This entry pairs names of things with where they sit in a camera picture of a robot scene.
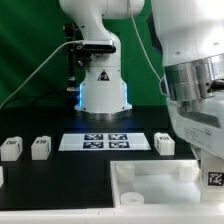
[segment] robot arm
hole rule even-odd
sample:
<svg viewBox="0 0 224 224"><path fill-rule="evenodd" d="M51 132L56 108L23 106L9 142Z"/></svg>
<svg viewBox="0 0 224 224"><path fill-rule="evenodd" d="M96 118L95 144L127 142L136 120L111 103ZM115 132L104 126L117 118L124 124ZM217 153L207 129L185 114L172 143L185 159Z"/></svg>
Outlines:
<svg viewBox="0 0 224 224"><path fill-rule="evenodd" d="M103 19L130 16L129 0L60 0L60 4L78 25L83 45L77 50L90 51L86 77L80 85L80 103L76 111L92 119L114 119L131 109L127 103L127 87L121 78L121 43L106 30ZM138 14L144 0L130 0L133 14Z"/></svg>
<svg viewBox="0 0 224 224"><path fill-rule="evenodd" d="M222 0L152 0L176 134L201 159L204 200L224 199Z"/></svg>

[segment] table surface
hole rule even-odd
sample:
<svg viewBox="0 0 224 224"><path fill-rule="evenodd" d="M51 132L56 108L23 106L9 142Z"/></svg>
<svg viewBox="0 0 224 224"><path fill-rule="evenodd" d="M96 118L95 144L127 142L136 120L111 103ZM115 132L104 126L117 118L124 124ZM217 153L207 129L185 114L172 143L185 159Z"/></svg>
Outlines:
<svg viewBox="0 0 224 224"><path fill-rule="evenodd" d="M23 153L16 162L1 162L4 185L0 210L82 209L113 207L110 161L194 159L189 145L176 137L166 107L135 107L129 117L94 121L77 117L65 107L21 107L0 112L0 144L6 138L23 138ZM59 152L64 133L143 132L151 151ZM175 156L159 156L153 146L157 132L168 133L176 143ZM52 138L47 161L32 161L36 137Z"/></svg>

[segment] white block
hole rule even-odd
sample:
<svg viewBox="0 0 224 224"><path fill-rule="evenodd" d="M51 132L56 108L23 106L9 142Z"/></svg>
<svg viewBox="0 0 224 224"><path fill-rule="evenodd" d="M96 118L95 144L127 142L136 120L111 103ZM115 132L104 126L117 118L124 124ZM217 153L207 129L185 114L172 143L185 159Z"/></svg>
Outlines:
<svg viewBox="0 0 224 224"><path fill-rule="evenodd" d="M161 156L174 155L175 142L166 133L156 133L154 135L154 146Z"/></svg>
<svg viewBox="0 0 224 224"><path fill-rule="evenodd" d="M51 152L51 138L38 137L31 146L32 160L47 160Z"/></svg>
<svg viewBox="0 0 224 224"><path fill-rule="evenodd" d="M16 161L23 151L23 140L20 137L7 138L1 146L2 161Z"/></svg>

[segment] blue light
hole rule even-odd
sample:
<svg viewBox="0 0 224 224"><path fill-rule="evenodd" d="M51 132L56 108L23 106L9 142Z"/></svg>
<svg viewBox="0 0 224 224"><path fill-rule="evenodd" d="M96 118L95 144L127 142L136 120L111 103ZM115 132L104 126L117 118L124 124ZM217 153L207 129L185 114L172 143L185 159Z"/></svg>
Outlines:
<svg viewBox="0 0 224 224"><path fill-rule="evenodd" d="M128 106L128 86L126 83L124 85L125 85L125 105L127 107Z"/></svg>
<svg viewBox="0 0 224 224"><path fill-rule="evenodd" d="M79 85L79 107L82 107L82 84Z"/></svg>

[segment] green wall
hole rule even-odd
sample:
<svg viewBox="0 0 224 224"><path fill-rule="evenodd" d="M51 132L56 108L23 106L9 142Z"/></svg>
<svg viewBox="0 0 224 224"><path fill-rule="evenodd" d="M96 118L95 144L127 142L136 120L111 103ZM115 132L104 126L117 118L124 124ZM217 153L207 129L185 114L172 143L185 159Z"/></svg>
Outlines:
<svg viewBox="0 0 224 224"><path fill-rule="evenodd" d="M136 17L140 35L156 70L162 76L161 55L151 47L144 10ZM12 93L64 40L63 24L71 22L58 0L0 0L0 102ZM105 26L122 42L122 77L133 105L164 105L157 78L149 68L130 19L108 20ZM83 79L83 71L77 71ZM40 95L65 88L67 61L62 52L44 67L17 96Z"/></svg>

